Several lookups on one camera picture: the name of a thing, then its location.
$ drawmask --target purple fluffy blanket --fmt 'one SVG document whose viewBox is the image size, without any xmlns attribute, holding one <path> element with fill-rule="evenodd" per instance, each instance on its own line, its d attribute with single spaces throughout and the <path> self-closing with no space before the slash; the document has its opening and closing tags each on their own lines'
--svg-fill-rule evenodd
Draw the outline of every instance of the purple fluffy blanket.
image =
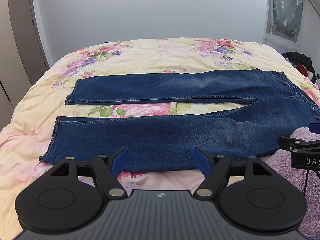
<svg viewBox="0 0 320 240">
<path fill-rule="evenodd" d="M 295 130 L 291 137 L 306 141 L 320 140 L 320 134 L 310 133 L 307 127 Z M 303 192 L 306 171 L 291 168 L 290 152 L 279 149 L 265 163 Z M 308 210 L 299 231 L 311 240 L 320 240 L 320 179 L 313 171 L 309 172 L 305 197 Z"/>
</svg>

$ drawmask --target floral bedspread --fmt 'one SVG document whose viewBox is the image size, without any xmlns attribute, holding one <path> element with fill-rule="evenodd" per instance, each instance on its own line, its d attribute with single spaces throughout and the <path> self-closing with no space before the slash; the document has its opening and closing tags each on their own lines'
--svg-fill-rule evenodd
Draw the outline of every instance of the floral bedspread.
<svg viewBox="0 0 320 240">
<path fill-rule="evenodd" d="M 77 79 L 131 73 L 201 73 L 218 69 L 260 68 L 283 71 L 319 106 L 320 92 L 271 47 L 225 39 L 144 39 L 119 41 L 78 49 L 60 59 L 28 91 L 15 108 L 12 122 L 0 133 L 0 239 L 21 232 L 14 209 L 16 196 L 51 168 L 39 163 L 47 151 L 57 115 L 76 117 L 135 117 L 204 114 L 234 109 L 235 103 L 156 103 L 114 106 L 65 106 Z M 199 171 L 122 172 L 119 181 L 144 189 L 195 190 L 203 180 Z M 80 178 L 92 183 L 90 178 Z"/>
</svg>

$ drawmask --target black cable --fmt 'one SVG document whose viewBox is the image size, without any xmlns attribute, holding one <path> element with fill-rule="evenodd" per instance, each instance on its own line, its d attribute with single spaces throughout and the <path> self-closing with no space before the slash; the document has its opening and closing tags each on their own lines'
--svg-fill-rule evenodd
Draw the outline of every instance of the black cable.
<svg viewBox="0 0 320 240">
<path fill-rule="evenodd" d="M 304 194 L 304 195 L 305 195 L 306 190 L 307 190 L 308 176 L 309 176 L 309 170 L 307 170 L 306 181 L 305 181 L 305 183 L 304 183 L 304 190 L 303 190 L 303 194 Z"/>
<path fill-rule="evenodd" d="M 315 174 L 317 174 L 318 178 L 320 179 L 320 173 L 319 173 L 319 171 L 314 171 L 314 172 L 315 172 Z"/>
</svg>

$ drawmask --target crosshair logo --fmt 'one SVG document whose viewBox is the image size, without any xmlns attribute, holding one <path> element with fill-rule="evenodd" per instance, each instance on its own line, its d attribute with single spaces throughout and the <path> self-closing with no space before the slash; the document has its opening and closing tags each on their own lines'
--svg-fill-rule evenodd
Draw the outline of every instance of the crosshair logo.
<svg viewBox="0 0 320 240">
<path fill-rule="evenodd" d="M 157 194 L 157 196 L 158 196 L 159 198 L 163 198 L 163 197 L 165 197 L 165 194 L 164 194 L 163 192 L 160 192 L 160 193 Z"/>
</svg>

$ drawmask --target red cloth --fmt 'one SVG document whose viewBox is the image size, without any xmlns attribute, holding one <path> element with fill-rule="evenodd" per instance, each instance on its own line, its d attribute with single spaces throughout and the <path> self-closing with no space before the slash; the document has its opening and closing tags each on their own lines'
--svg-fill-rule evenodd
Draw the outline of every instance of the red cloth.
<svg viewBox="0 0 320 240">
<path fill-rule="evenodd" d="M 299 64 L 298 66 L 296 66 L 296 69 L 305 77 L 308 77 L 308 72 L 307 70 L 304 68 L 304 66 L 302 64 Z"/>
</svg>

